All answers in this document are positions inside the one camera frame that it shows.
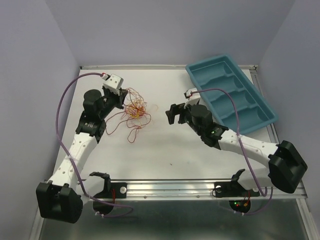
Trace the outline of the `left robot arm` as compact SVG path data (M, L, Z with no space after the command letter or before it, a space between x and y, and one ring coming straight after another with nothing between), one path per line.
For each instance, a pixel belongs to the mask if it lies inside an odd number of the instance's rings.
M126 89L111 90L106 86L84 94L84 110L70 148L49 180L36 188L42 218L73 224L94 196L115 196L109 174L94 171L84 178L80 174L105 132L105 118L114 108L123 109L127 94Z

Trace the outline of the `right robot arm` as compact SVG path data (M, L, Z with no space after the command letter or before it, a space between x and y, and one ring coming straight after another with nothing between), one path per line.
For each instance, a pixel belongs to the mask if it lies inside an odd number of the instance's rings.
M212 113L202 104L172 104L165 112L169 124L178 116L179 124L188 124L205 145L244 156L263 165L252 172L239 170L232 176L231 192L242 195L257 187L275 187L292 194L296 191L308 166L296 147L289 141L271 143L256 140L213 120Z

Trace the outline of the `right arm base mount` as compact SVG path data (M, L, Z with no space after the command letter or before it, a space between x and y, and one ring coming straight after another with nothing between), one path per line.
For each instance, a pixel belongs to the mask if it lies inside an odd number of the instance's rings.
M230 181L216 182L211 195L216 198L259 197L259 192L253 189L246 190L238 183L243 172L245 172L245 169L238 170Z

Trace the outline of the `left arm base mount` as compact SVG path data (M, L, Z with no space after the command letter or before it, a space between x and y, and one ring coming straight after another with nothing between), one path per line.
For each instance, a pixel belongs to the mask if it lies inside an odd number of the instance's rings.
M92 172L87 178L89 194L97 199L125 199L127 197L126 182L112 181L107 173Z

